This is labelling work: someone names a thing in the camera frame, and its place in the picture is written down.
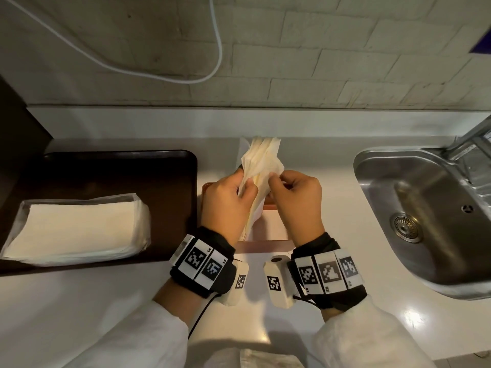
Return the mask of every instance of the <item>drain strainer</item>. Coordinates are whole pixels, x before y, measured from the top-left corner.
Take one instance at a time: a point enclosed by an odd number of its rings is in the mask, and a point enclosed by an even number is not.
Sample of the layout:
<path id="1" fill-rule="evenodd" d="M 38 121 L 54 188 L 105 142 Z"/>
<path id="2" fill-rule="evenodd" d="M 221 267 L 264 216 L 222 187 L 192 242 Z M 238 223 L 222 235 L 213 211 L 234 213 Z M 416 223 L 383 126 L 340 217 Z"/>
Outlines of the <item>drain strainer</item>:
<path id="1" fill-rule="evenodd" d="M 391 220 L 394 232 L 409 243 L 419 243 L 422 239 L 421 229 L 414 218 L 397 214 Z"/>

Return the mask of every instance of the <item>stainless steel sink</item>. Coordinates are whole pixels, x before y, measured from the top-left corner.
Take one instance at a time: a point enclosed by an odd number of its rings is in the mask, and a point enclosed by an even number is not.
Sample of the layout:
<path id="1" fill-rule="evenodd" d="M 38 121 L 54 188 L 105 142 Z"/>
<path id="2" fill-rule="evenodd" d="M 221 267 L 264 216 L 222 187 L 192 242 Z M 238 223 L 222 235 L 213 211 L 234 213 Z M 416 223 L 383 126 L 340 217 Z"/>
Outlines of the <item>stainless steel sink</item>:
<path id="1" fill-rule="evenodd" d="M 436 150 L 366 151 L 356 178 L 402 264 L 433 290 L 491 297 L 491 213 Z"/>

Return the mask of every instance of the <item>person's right hand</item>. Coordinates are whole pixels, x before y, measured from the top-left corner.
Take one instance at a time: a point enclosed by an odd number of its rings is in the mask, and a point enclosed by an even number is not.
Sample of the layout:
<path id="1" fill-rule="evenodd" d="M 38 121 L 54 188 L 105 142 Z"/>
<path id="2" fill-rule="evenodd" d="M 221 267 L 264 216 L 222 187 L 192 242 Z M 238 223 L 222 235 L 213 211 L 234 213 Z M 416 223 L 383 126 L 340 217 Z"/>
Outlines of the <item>person's right hand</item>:
<path id="1" fill-rule="evenodd" d="M 282 183 L 292 185 L 288 190 Z M 299 247 L 322 235 L 322 187 L 317 178 L 295 170 L 285 170 L 281 176 L 270 173 L 269 185 L 281 220 Z"/>

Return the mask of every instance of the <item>white lab coat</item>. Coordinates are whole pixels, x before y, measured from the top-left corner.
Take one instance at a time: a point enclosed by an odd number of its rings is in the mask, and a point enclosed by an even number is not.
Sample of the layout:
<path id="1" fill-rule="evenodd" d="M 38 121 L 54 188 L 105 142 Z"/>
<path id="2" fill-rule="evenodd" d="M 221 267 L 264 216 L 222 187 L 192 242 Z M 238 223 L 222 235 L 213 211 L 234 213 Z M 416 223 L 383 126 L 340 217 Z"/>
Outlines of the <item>white lab coat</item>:
<path id="1" fill-rule="evenodd" d="M 187 325 L 155 302 L 141 306 L 65 368 L 183 368 Z M 408 331 L 367 296 L 328 320 L 314 338 L 316 355 L 329 368 L 434 368 Z M 302 367 L 288 355 L 229 348 L 204 368 Z"/>

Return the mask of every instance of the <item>person's left hand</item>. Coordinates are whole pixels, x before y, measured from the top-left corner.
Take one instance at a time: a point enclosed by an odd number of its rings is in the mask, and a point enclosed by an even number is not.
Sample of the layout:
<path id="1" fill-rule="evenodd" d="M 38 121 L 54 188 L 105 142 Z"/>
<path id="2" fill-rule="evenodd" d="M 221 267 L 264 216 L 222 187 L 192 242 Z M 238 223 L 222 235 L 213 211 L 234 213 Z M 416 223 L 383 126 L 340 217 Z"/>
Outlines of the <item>person's left hand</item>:
<path id="1" fill-rule="evenodd" d="M 201 225 L 221 234 L 232 246 L 239 240 L 257 196 L 257 186 L 251 178 L 245 183 L 242 197 L 237 195 L 243 176 L 243 169 L 238 168 L 208 187 L 203 196 Z"/>

